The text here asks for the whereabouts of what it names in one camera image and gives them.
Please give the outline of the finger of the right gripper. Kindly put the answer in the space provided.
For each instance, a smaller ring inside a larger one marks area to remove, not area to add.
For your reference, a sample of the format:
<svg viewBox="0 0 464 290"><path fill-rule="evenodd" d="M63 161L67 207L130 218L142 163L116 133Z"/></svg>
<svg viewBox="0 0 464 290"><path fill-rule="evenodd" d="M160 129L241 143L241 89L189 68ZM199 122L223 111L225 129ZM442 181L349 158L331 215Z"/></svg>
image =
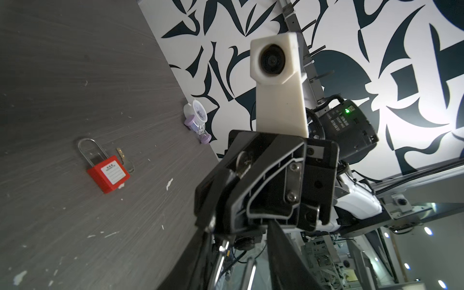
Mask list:
<svg viewBox="0 0 464 290"><path fill-rule="evenodd" d="M239 135L242 151L251 154L247 172L231 190L224 207L224 230L247 232L267 227L270 220L284 228L298 223L306 139L290 135Z"/></svg>
<svg viewBox="0 0 464 290"><path fill-rule="evenodd" d="M239 212L244 207L244 189L250 170L268 148L268 134L246 130L229 133L228 149L218 165L195 189L196 226L202 230L250 230Z"/></svg>

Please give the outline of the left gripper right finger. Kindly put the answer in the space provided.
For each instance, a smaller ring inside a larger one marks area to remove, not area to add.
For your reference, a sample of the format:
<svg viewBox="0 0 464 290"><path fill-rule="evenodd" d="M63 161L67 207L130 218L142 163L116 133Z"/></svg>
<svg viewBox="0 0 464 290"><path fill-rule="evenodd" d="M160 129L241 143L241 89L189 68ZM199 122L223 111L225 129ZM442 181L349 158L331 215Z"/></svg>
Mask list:
<svg viewBox="0 0 464 290"><path fill-rule="evenodd" d="M275 220L268 222L267 249L272 289L322 289Z"/></svg>

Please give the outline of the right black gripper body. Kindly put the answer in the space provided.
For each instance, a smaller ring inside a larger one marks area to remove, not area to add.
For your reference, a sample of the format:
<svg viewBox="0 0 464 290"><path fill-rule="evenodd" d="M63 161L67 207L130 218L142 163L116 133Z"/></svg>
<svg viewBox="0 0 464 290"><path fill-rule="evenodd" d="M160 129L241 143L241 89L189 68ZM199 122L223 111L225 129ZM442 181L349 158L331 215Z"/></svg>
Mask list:
<svg viewBox="0 0 464 290"><path fill-rule="evenodd" d="M309 139L303 166L297 228L315 232L330 221L337 178L339 146L331 140Z"/></svg>

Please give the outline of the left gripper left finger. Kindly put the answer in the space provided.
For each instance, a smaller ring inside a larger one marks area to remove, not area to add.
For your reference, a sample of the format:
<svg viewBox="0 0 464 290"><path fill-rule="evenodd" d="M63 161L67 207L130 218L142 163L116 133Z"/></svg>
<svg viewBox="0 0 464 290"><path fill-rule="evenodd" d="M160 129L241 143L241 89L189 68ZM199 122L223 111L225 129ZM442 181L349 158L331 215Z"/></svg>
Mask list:
<svg viewBox="0 0 464 290"><path fill-rule="evenodd" d="M212 271L212 236L197 230L158 290L207 290Z"/></svg>

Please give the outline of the small brass key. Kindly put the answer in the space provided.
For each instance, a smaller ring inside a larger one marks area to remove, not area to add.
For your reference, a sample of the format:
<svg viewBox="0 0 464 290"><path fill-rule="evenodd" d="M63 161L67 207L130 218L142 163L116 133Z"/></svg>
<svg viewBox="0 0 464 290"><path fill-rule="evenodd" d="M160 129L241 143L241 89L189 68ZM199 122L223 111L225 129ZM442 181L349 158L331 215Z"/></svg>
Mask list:
<svg viewBox="0 0 464 290"><path fill-rule="evenodd" d="M117 151L117 153L118 153L118 155L119 155L119 157L121 159L122 165L126 169L126 171L129 174L134 173L135 172L134 163L127 158L127 156L125 155L125 153L122 151L122 149L120 147L117 147L116 151Z"/></svg>

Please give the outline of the red padlock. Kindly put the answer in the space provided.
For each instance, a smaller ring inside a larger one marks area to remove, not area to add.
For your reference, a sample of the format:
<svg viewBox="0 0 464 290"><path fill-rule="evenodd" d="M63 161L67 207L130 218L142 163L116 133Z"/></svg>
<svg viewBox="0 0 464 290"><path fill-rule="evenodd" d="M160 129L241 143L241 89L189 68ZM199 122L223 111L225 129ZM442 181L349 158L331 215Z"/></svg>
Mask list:
<svg viewBox="0 0 464 290"><path fill-rule="evenodd" d="M100 163L94 164L82 150L82 145L86 141L94 143L103 154L104 159ZM90 165L90 168L87 170L88 175L94 180L104 194L111 193L124 187L130 175L115 155L110 157L104 148L91 138L80 139L77 142L77 148Z"/></svg>

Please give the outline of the small black padlock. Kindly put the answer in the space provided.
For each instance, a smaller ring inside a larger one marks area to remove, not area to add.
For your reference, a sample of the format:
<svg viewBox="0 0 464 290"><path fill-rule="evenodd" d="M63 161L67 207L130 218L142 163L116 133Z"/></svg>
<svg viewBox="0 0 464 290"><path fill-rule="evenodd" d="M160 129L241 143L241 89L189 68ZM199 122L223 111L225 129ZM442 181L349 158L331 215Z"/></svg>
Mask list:
<svg viewBox="0 0 464 290"><path fill-rule="evenodd" d="M238 236L226 252L224 264L213 289L240 290L249 264L257 263L266 247L263 235Z"/></svg>

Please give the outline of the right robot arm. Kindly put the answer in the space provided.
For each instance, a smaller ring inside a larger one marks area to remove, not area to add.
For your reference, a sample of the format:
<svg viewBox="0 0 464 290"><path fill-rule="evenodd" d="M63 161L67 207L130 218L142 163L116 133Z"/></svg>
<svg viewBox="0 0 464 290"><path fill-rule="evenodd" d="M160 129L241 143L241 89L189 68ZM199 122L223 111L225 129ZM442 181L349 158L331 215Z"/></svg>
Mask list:
<svg viewBox="0 0 464 290"><path fill-rule="evenodd" d="M351 165L378 142L366 116L343 100L317 117L309 138L232 130L226 155L195 190L197 225L242 234L283 228L354 234L389 215Z"/></svg>

